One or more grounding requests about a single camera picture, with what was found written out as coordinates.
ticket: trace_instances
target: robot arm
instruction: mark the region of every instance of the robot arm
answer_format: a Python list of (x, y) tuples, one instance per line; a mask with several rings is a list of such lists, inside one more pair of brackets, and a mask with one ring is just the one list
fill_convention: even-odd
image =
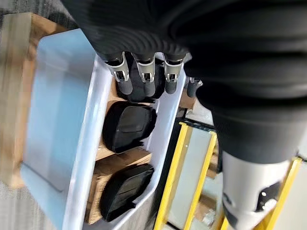
[(165, 55), (165, 89), (184, 68), (201, 80), (223, 153), (223, 205), (235, 229), (274, 207), (307, 123), (307, 0), (62, 0), (125, 94), (123, 52), (154, 93), (154, 54)]

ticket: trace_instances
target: black rubber fingertip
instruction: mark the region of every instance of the black rubber fingertip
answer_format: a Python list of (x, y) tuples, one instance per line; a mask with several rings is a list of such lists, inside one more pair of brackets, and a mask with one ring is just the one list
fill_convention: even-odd
[(189, 81), (188, 88), (187, 88), (188, 97), (195, 97), (196, 90), (197, 90), (197, 82), (192, 83)]
[(177, 89), (177, 82), (165, 82), (165, 91), (168, 94), (173, 94), (176, 92)]
[(131, 79), (129, 78), (128, 81), (121, 81), (121, 82), (117, 82), (120, 91), (125, 94), (125, 95), (129, 95), (132, 93), (133, 87), (132, 87), (132, 83), (131, 83)]
[(153, 82), (144, 83), (144, 93), (147, 97), (152, 97), (155, 93), (155, 84)]

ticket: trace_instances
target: white plastic bin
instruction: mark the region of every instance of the white plastic bin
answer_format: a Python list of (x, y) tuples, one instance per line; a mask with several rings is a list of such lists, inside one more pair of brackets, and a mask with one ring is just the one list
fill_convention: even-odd
[(38, 46), (21, 175), (58, 229), (116, 230), (155, 191), (185, 82), (153, 105), (156, 126), (144, 146), (154, 174), (136, 208), (112, 222), (83, 223), (112, 75), (80, 29), (43, 38)]

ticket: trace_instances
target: gray carpet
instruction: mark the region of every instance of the gray carpet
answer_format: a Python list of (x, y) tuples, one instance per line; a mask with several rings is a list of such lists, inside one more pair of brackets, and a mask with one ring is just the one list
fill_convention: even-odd
[[(3, 15), (22, 12), (36, 13), (68, 29), (77, 28), (60, 0), (1, 0), (0, 28)], [(145, 202), (121, 230), (153, 229), (155, 218), (152, 217), (152, 202), (153, 197)], [(26, 188), (11, 190), (0, 182), (0, 229), (54, 230), (55, 228)]]
[(68, 29), (78, 27), (60, 0), (1, 0), (0, 23), (5, 14), (23, 12), (36, 13)]

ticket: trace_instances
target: black bag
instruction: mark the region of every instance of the black bag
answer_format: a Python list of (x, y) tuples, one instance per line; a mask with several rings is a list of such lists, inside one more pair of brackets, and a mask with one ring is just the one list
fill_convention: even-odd
[(119, 154), (143, 145), (154, 129), (157, 114), (143, 104), (114, 103), (105, 118), (102, 137), (106, 147)]
[(133, 56), (128, 52), (125, 53), (125, 56), (129, 68), (129, 76), (131, 79), (133, 90), (131, 94), (125, 95), (119, 90), (118, 84), (116, 84), (116, 91), (118, 97), (121, 97), (129, 102), (153, 103), (155, 99), (161, 97), (165, 88), (164, 67), (162, 66), (163, 61), (155, 59), (155, 75), (154, 75), (155, 93), (152, 97), (147, 97), (144, 92), (144, 83), (140, 78), (138, 67), (136, 65)]
[(114, 220), (129, 209), (133, 201), (147, 187), (154, 168), (149, 164), (131, 166), (115, 173), (107, 182), (100, 199), (100, 213), (107, 222)]

